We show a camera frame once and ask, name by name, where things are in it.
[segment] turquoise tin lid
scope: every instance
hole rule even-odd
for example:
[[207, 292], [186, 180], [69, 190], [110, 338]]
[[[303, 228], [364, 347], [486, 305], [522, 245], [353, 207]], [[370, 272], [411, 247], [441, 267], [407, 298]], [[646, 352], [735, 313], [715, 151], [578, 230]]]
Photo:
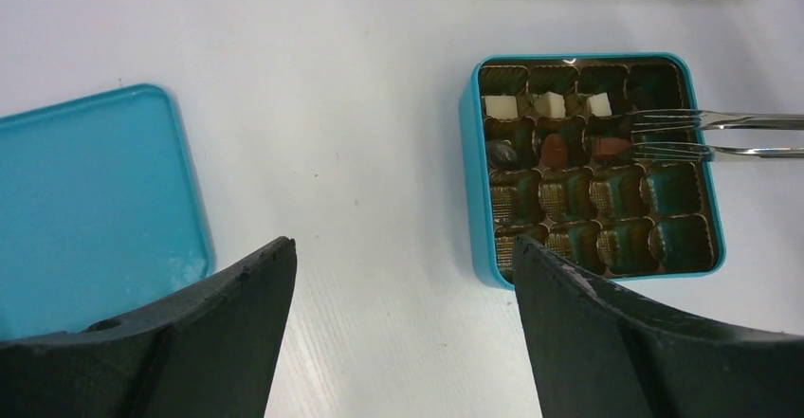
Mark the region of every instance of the turquoise tin lid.
[[0, 339], [80, 331], [213, 270], [164, 90], [142, 84], [0, 118]]

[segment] chocolate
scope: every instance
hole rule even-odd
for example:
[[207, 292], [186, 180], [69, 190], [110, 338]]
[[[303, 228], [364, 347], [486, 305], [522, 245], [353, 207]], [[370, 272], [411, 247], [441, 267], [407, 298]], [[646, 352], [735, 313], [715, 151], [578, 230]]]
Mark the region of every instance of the chocolate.
[[592, 157], [595, 160], [613, 159], [630, 148], [630, 141], [615, 136], [596, 138], [592, 145]]
[[508, 143], [489, 140], [485, 143], [485, 156], [488, 165], [497, 170], [513, 171], [520, 168], [517, 152]]
[[565, 169], [570, 161], [570, 148], [564, 137], [550, 134], [541, 145], [541, 161], [551, 169]]

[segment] empty chocolate compartment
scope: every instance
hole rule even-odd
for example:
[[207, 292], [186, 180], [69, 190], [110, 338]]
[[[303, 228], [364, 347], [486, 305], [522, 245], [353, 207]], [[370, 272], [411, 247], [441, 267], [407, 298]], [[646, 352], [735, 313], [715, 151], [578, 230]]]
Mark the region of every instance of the empty chocolate compartment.
[[490, 180], [491, 210], [496, 224], [528, 226], [544, 220], [539, 204], [541, 173], [536, 170], [493, 173]]
[[478, 72], [481, 96], [517, 96], [527, 81], [528, 69], [521, 65], [486, 65]]
[[510, 226], [517, 218], [517, 190], [503, 186], [491, 187], [491, 215], [495, 224]]
[[588, 65], [583, 67], [577, 80], [577, 92], [584, 96], [606, 93], [612, 113], [623, 115], [630, 111], [626, 99], [628, 68], [624, 65]]
[[643, 193], [652, 211], [660, 216], [693, 214], [703, 204], [698, 173], [689, 162], [651, 164], [645, 173]]
[[559, 134], [567, 143], [568, 161], [567, 166], [583, 167], [589, 164], [589, 155], [583, 147], [583, 133], [586, 128], [586, 120], [581, 117], [571, 117], [564, 119], [550, 119], [541, 117], [536, 123], [536, 147], [541, 152], [544, 139], [551, 134]]
[[558, 255], [602, 275], [606, 272], [606, 265], [598, 257], [595, 247], [599, 233], [600, 224], [595, 221], [556, 224], [551, 227], [545, 245]]
[[514, 269], [511, 261], [514, 251], [514, 241], [520, 235], [528, 235], [534, 240], [545, 244], [548, 230], [543, 225], [525, 227], [500, 227], [494, 232], [495, 249], [497, 250], [497, 267], [506, 281], [514, 281]]
[[659, 219], [650, 233], [650, 250], [668, 273], [705, 272], [715, 266], [708, 224], [699, 214]]
[[531, 118], [513, 120], [497, 120], [486, 118], [483, 122], [485, 140], [503, 140], [510, 143], [523, 169], [530, 169], [539, 164], [539, 157], [534, 149], [536, 123]]
[[670, 64], [635, 64], [626, 80], [626, 90], [649, 98], [657, 110], [685, 108], [688, 99], [678, 68]]
[[698, 143], [695, 133], [685, 130], [645, 132], [633, 134], [631, 137], [634, 143], [655, 143], [659, 141]]
[[577, 78], [578, 70], [568, 65], [537, 65], [530, 69], [527, 92], [567, 95], [575, 92]]
[[597, 239], [597, 251], [614, 276], [654, 273], [659, 262], [649, 249], [653, 221], [648, 218], [611, 222]]
[[613, 219], [647, 216], [649, 208], [640, 192], [644, 176], [645, 171], [636, 165], [596, 171], [589, 193], [598, 215]]
[[593, 219], [597, 208], [589, 198], [592, 170], [547, 171], [539, 183], [539, 202], [553, 222]]

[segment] chocolate tray insert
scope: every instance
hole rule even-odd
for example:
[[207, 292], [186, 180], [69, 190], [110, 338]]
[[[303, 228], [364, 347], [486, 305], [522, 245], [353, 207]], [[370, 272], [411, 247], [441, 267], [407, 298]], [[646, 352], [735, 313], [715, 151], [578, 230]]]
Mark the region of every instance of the chocolate tray insert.
[[[687, 132], [630, 133], [629, 112], [645, 105], [691, 108], [686, 74], [674, 61], [498, 59], [478, 75], [481, 98], [517, 98], [518, 118], [484, 112], [483, 123], [485, 140], [506, 142], [519, 159], [514, 171], [488, 166], [497, 262], [507, 281], [519, 234], [609, 278], [704, 273], [719, 263], [720, 233], [704, 165], [629, 163], [593, 151], [601, 138], [696, 141]], [[563, 97], [565, 118], [535, 108], [548, 91]], [[597, 116], [587, 105], [587, 98], [601, 93], [612, 116]], [[560, 137], [566, 156], [559, 159], [566, 160], [546, 157], [556, 155], [542, 150], [549, 136]]]

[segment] dark chocolate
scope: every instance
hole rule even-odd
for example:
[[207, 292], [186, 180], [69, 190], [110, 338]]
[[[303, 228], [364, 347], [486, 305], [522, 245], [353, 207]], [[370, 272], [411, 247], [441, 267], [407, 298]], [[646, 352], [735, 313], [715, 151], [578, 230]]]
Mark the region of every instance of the dark chocolate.
[[520, 168], [517, 152], [508, 143], [489, 140], [485, 143], [485, 155], [488, 165], [497, 170], [512, 171]]
[[565, 169], [570, 161], [570, 148], [559, 134], [550, 134], [541, 145], [541, 161], [551, 169]]

